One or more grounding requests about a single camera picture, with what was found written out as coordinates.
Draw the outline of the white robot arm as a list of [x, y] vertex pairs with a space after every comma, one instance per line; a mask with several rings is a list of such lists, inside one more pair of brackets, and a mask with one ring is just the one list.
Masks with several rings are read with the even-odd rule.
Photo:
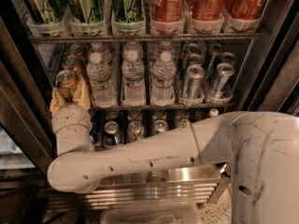
[[57, 158], [50, 185], [90, 193], [113, 175], [227, 162], [233, 224], [299, 224], [299, 118], [277, 112], [230, 112], [103, 151], [90, 140], [86, 83], [68, 103], [52, 91], [50, 112]]

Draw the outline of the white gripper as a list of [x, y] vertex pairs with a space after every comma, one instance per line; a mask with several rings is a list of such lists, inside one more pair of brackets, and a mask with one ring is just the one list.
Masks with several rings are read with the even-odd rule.
[[88, 131], [91, 129], [91, 116], [88, 111], [91, 108], [89, 87], [87, 82], [82, 79], [73, 95], [75, 105], [66, 105], [64, 97], [60, 91], [54, 87], [51, 93], [50, 112], [54, 133], [70, 126], [83, 126]]

